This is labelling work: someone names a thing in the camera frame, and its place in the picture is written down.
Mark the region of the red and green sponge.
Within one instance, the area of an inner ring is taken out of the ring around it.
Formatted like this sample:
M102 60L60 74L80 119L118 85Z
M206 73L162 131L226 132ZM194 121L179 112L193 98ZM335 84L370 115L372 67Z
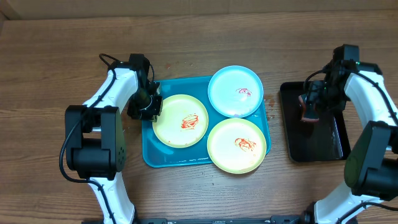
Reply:
M301 121L308 123L315 123L319 120L319 115L315 109L315 105L307 101L306 94L300 95L298 97L301 109Z

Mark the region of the green-rimmed plate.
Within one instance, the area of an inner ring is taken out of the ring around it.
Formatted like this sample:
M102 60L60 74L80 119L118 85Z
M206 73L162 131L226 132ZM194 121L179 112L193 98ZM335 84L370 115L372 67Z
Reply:
M207 140L208 154L214 165L230 174L255 170L264 160L267 147L260 128L242 118L230 118L218 123Z
M204 104L190 95L172 95L162 102L162 111L152 124L155 136L173 148L190 147L200 141L209 125Z

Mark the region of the blue-rimmed plate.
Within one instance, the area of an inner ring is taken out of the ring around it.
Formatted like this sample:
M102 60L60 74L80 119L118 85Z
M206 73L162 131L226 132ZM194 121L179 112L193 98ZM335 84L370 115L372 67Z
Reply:
M229 118L245 118L253 114L263 97L264 88L258 75L240 65L218 70L208 84L211 105Z

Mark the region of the green-rimmed plate front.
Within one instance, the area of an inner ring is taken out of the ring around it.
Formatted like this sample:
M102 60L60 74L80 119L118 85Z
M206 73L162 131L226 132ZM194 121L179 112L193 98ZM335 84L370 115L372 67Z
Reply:
M267 147L260 128L242 118L230 118L218 123L207 140L208 154L214 165L230 174L255 170L264 160Z

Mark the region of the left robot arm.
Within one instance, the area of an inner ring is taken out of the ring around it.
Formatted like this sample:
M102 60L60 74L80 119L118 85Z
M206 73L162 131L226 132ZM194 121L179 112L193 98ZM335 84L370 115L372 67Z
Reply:
M122 176L126 142L121 113L126 110L131 119L156 122L162 111L160 83L142 54L131 54L126 62L108 62L108 54L99 58L107 66L107 78L89 100L66 109L59 169L66 180L93 189L102 223L134 223L136 209Z

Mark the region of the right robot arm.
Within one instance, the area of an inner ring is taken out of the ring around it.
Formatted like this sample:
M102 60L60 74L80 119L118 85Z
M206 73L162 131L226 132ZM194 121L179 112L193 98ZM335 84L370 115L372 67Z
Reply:
M344 181L305 212L304 223L356 223L356 215L369 207L389 211L385 205L397 197L397 161L385 157L397 153L397 107L375 63L361 62L357 45L343 44L320 73L322 81L304 81L298 100L301 120L317 122L322 113L343 111L354 104L363 131L346 159Z

